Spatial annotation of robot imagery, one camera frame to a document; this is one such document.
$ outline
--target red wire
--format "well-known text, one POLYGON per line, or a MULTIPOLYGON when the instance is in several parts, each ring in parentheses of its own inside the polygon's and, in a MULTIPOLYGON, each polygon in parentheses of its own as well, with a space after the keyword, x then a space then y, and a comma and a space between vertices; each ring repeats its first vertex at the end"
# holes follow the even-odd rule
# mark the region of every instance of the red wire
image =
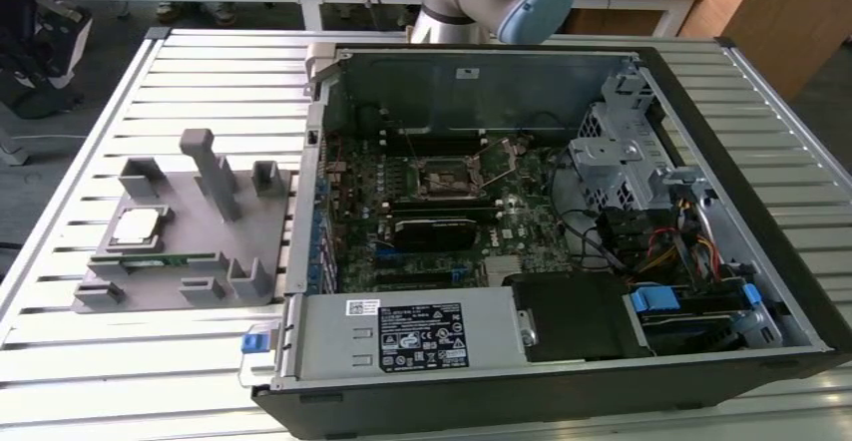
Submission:
POLYGON ((648 257, 651 257, 651 254, 653 253, 653 240, 656 239, 656 236, 669 231, 676 231, 676 230, 672 227, 660 228, 660 229, 656 229, 653 233, 651 234, 651 238, 648 239, 648 254, 647 254, 648 257))

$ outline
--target blue tab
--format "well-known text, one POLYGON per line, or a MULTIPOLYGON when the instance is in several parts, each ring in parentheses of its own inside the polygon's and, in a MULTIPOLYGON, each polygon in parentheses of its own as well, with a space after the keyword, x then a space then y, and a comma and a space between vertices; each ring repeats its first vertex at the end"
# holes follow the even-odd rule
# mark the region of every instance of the blue tab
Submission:
POLYGON ((248 333, 243 335, 243 354, 269 351, 269 333, 248 333))
POLYGON ((633 302, 633 309, 637 313, 648 310, 648 303, 644 302, 644 298, 641 297, 641 293, 633 292, 629 294, 629 300, 633 302))
POLYGON ((636 312, 680 309, 677 296, 671 286, 643 286, 629 296, 636 312))
POLYGON ((760 301, 763 301, 763 296, 760 296, 757 286, 755 286, 752 283, 745 283, 743 285, 743 293, 745 293, 745 297, 748 298, 748 302, 752 306, 760 304, 760 301))

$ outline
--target warning label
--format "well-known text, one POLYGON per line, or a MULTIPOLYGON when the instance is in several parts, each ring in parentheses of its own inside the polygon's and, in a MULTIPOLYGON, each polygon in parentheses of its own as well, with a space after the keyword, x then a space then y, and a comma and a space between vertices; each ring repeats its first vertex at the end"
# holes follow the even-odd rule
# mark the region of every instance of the warning label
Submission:
POLYGON ((460 303, 383 307, 379 333, 384 372, 468 367, 460 303))

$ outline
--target slotted metal tabletop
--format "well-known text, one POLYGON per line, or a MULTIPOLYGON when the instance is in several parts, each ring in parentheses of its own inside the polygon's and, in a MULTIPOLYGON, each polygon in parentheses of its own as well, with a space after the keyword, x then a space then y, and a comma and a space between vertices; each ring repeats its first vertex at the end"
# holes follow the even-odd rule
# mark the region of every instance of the slotted metal tabletop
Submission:
MULTIPOLYGON (((312 42, 396 35, 175 30, 147 40, 0 285, 0 437, 291 439, 240 386, 240 337, 281 306, 79 315, 68 310, 123 192, 128 156, 191 170, 184 129, 207 127, 235 170, 299 169, 312 42)), ((755 75, 713 41, 561 37, 652 45, 679 76, 847 320, 852 320, 852 184, 755 75)), ((685 143, 668 125, 675 145, 685 143)), ((289 213, 296 210, 292 202, 289 213)), ((281 264, 287 263, 288 232, 281 264)), ((852 439, 852 366, 773 383, 713 408, 447 431, 395 439, 852 439)))

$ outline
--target floor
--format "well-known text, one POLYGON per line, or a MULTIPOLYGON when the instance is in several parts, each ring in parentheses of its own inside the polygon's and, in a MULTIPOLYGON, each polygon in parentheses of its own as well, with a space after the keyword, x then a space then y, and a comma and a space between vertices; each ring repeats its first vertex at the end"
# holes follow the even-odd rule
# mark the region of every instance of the floor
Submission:
MULTIPOLYGON (((0 106, 0 126, 12 136, 85 135, 121 78, 127 64, 151 26, 155 5, 133 3, 131 17, 119 20, 120 7, 115 3, 83 3, 95 13, 96 23, 87 47, 87 57, 77 65, 75 85, 85 93, 83 106, 68 114, 45 120, 21 121, 0 106)), ((304 29, 299 7, 279 4, 241 4, 235 28, 304 29)), ((368 30, 373 26, 369 14, 353 10, 343 20, 333 7, 325 7, 327 27, 331 30, 368 30)), ((397 13, 384 14, 380 24, 393 27, 397 13)), ((209 15, 189 10, 177 27, 209 28, 209 15)), ((852 47, 843 47, 813 77, 792 107, 847 170, 852 170, 852 47)), ((23 243, 41 210, 68 170, 83 144, 81 139, 21 140, 31 153, 25 167, 0 165, 0 241, 23 243)), ((0 274, 8 270, 15 252, 0 248, 0 274)))

